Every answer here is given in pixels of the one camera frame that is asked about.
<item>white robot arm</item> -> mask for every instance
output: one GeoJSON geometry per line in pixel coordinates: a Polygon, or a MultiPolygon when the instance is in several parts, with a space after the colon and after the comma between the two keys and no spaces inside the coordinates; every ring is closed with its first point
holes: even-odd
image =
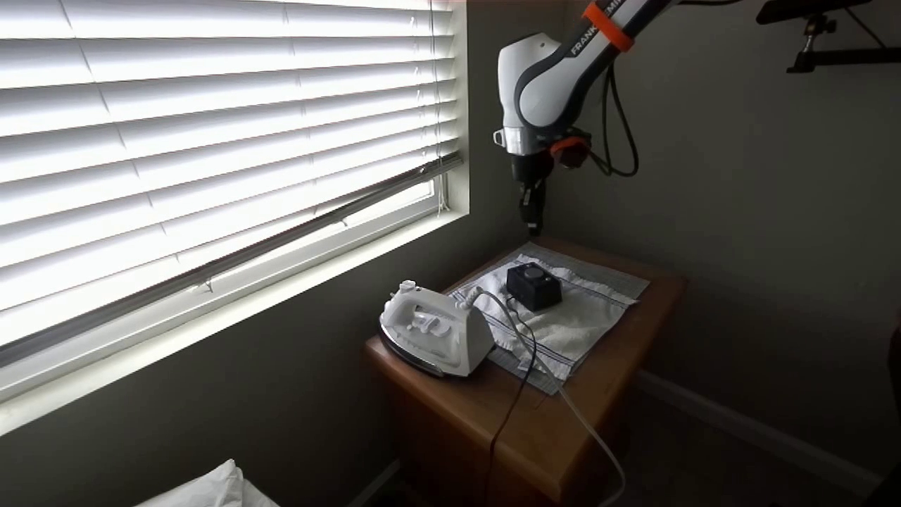
{"type": "MultiPolygon", "coordinates": [[[[723,7],[735,0],[684,0],[723,7]]],[[[498,53],[498,94],[504,129],[495,143],[514,157],[521,180],[521,218],[540,235],[543,184],[555,170],[555,143],[573,135],[595,78],[631,39],[670,7],[670,0],[593,0],[574,36],[557,42],[547,35],[518,39],[498,53]]]]}

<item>wooden table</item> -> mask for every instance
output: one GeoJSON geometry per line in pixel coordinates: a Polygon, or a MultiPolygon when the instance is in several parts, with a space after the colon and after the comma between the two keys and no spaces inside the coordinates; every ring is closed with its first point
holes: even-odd
{"type": "MultiPolygon", "coordinates": [[[[616,406],[662,336],[684,280],[557,239],[538,239],[538,246],[652,283],[640,305],[567,380],[586,419],[612,437],[619,419],[616,406]]],[[[366,342],[366,359],[390,380],[402,478],[426,498],[424,504],[597,504],[612,490],[609,463],[560,398],[524,388],[502,428],[518,378],[495,364],[483,364],[464,380],[439,380],[394,359],[380,337],[366,342]]]]}

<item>window blinds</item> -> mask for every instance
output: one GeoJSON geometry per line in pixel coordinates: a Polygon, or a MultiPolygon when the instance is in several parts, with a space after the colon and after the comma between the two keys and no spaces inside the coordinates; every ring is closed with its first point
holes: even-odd
{"type": "Polygon", "coordinates": [[[460,149],[452,0],[4,0],[0,346],[460,149]]]}

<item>white cable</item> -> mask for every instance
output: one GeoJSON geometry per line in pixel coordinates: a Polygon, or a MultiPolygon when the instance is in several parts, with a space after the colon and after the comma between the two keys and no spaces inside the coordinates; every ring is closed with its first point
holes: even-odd
{"type": "MultiPolygon", "coordinates": [[[[490,292],[490,291],[484,291],[484,287],[476,287],[476,292],[494,298],[494,301],[502,306],[502,312],[504,312],[508,321],[509,321],[514,336],[517,336],[517,337],[521,342],[521,346],[526,346],[526,353],[533,356],[531,364],[535,361],[543,373],[552,373],[552,370],[540,361],[540,356],[538,356],[538,337],[535,337],[533,326],[531,326],[509,305],[504,305],[495,292],[490,292]]],[[[616,454],[615,454],[612,446],[593,428],[593,422],[588,422],[588,419],[584,416],[584,412],[573,402],[573,398],[567,394],[564,385],[560,385],[560,399],[564,399],[564,406],[574,414],[574,419],[588,432],[588,437],[593,437],[593,440],[597,442],[597,447],[609,457],[609,463],[615,466],[615,470],[616,470],[616,475],[619,475],[619,487],[615,490],[615,495],[604,498],[597,507],[612,507],[612,504],[616,504],[616,502],[624,498],[624,494],[626,494],[626,470],[624,470],[616,454]]]]}

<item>black cable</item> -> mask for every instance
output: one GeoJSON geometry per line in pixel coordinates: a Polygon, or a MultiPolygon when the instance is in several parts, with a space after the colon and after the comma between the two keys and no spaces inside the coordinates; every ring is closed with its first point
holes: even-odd
{"type": "Polygon", "coordinates": [[[488,442],[488,468],[484,468],[484,478],[483,478],[483,502],[480,502],[480,504],[488,504],[488,487],[490,487],[490,470],[495,468],[498,437],[504,435],[504,428],[508,428],[508,422],[509,422],[509,416],[514,416],[521,394],[526,392],[531,374],[533,374],[533,370],[535,370],[535,359],[538,359],[538,353],[533,353],[533,361],[531,361],[531,367],[526,367],[526,374],[518,380],[517,394],[514,394],[514,399],[509,399],[509,406],[508,406],[508,414],[504,414],[498,432],[495,432],[495,435],[490,437],[490,442],[488,442]]]}
{"type": "Polygon", "coordinates": [[[880,49],[888,49],[888,46],[883,42],[883,36],[880,36],[863,16],[856,16],[856,12],[846,9],[846,14],[849,14],[863,32],[868,32],[880,49]]]}
{"type": "Polygon", "coordinates": [[[643,170],[643,154],[640,154],[640,143],[638,135],[631,129],[624,97],[619,97],[619,81],[616,81],[616,71],[615,66],[609,68],[604,88],[601,88],[601,135],[604,135],[604,154],[588,152],[588,157],[595,160],[595,166],[609,176],[609,178],[638,178],[643,170]],[[609,122],[609,101],[615,99],[626,140],[629,140],[629,152],[631,152],[631,170],[619,170],[615,164],[615,149],[612,149],[612,122],[609,122]]]}
{"type": "MultiPolygon", "coordinates": [[[[514,333],[518,336],[517,321],[514,321],[509,311],[498,301],[498,297],[494,297],[494,292],[488,292],[488,291],[480,291],[480,292],[484,292],[488,298],[494,298],[494,301],[502,306],[502,312],[508,316],[514,333]]],[[[504,435],[504,428],[508,428],[508,422],[509,422],[509,416],[514,416],[514,412],[517,412],[517,406],[518,406],[518,399],[521,399],[521,394],[524,394],[524,388],[526,388],[526,384],[531,384],[531,374],[533,374],[533,370],[535,370],[535,364],[538,364],[538,342],[535,342],[535,333],[531,330],[531,323],[524,323],[524,326],[526,326],[526,333],[533,336],[531,367],[526,367],[524,378],[521,378],[518,385],[517,385],[517,394],[514,394],[514,399],[509,399],[509,406],[508,406],[508,414],[504,414],[498,432],[495,432],[495,435],[490,437],[490,442],[488,442],[488,468],[484,468],[484,475],[483,475],[483,502],[480,502],[480,504],[488,504],[488,487],[490,487],[490,470],[494,470],[494,466],[495,466],[498,437],[504,435]]]]}

